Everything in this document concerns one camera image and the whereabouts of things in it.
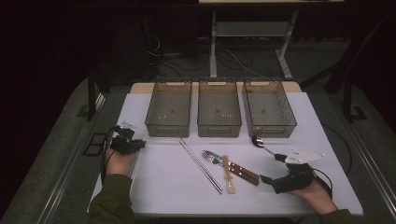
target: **floor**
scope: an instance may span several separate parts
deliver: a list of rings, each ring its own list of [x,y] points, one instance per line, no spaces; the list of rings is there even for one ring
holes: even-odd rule
[[[201,37],[198,58],[186,58],[171,49],[160,62],[157,77],[209,76],[208,41]],[[218,76],[282,77],[274,50],[278,39],[219,39],[217,43]],[[286,60],[293,81],[301,83],[331,66],[344,54],[348,40],[291,41]],[[341,114],[342,93],[323,90],[327,77],[307,86],[309,99],[323,129],[355,190],[364,216],[361,223],[396,223],[394,207],[396,189],[395,132],[354,87],[352,104],[359,106],[367,119],[346,121]],[[91,121],[81,116],[88,102],[87,80],[70,96],[29,174],[9,206],[1,223],[84,223],[87,208],[99,175],[100,157],[83,155],[94,133],[106,133],[118,120],[128,86],[114,86],[111,93],[100,94],[97,112]],[[295,223],[316,224],[317,217],[292,218]],[[160,220],[161,223],[185,220]],[[213,220],[195,219],[200,223]],[[270,223],[262,218],[216,220],[217,223]]]

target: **plastic bin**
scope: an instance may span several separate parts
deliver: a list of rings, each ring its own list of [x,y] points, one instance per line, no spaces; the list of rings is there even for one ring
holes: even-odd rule
[[[190,136],[191,86],[190,78],[157,79],[145,120],[149,136]]]
[[[198,136],[238,137],[242,120],[235,79],[202,77],[198,96]]]
[[[297,121],[280,80],[246,77],[243,98],[250,137],[290,137]]]

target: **wooden knife handle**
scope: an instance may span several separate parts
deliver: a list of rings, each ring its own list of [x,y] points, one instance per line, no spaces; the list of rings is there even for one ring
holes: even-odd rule
[[[256,175],[256,174],[254,174],[253,172],[251,172],[251,171],[249,171],[249,170],[243,168],[242,166],[240,166],[240,165],[238,165],[238,164],[235,164],[235,163],[233,163],[233,162],[230,162],[230,166],[232,166],[233,168],[239,170],[239,171],[242,172],[242,173],[245,173],[246,175],[249,175],[249,176],[250,176],[251,178],[253,178],[253,179],[257,179],[257,180],[258,180],[258,179],[260,178],[258,175]]]
[[[231,173],[233,173],[233,174],[235,174],[235,175],[237,175],[237,176],[239,176],[239,177],[242,177],[243,179],[245,179],[246,181],[250,182],[251,184],[253,184],[253,185],[255,185],[255,186],[258,186],[258,185],[259,185],[259,178],[255,179],[255,178],[253,178],[252,176],[247,175],[247,173],[244,173],[244,172],[242,172],[242,171],[236,169],[236,168],[233,167],[233,166],[230,166],[229,169],[230,169],[230,172],[231,172]]]

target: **person's left hand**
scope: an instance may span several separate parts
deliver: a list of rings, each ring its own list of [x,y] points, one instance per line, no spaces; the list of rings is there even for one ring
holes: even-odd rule
[[[106,175],[128,175],[135,153],[122,155],[111,147],[106,151]]]

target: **dark background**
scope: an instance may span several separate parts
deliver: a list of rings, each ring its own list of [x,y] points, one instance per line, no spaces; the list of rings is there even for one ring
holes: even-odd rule
[[[118,3],[125,1],[112,1],[112,4]],[[155,1],[128,3],[149,5]],[[346,3],[339,7],[300,8],[293,40],[351,39],[354,44],[349,55],[354,55],[361,37],[389,10],[391,1]],[[247,17],[246,13],[236,11],[233,18],[276,20],[292,7],[276,9],[278,11],[269,10],[266,18],[260,13],[248,13]],[[209,10],[115,11],[75,9],[73,2],[62,0],[51,3],[0,1],[1,217],[68,97],[90,71],[100,91],[132,85],[138,80],[152,80],[150,64],[155,62],[147,55],[149,35],[157,35],[165,48],[183,50],[191,57],[196,54],[196,37],[210,35]],[[145,16],[149,18],[148,25],[142,22]],[[389,82],[394,76],[390,71],[396,58],[394,18],[393,13],[383,22],[349,75],[396,130],[396,91]],[[172,32],[180,27],[184,32]]]

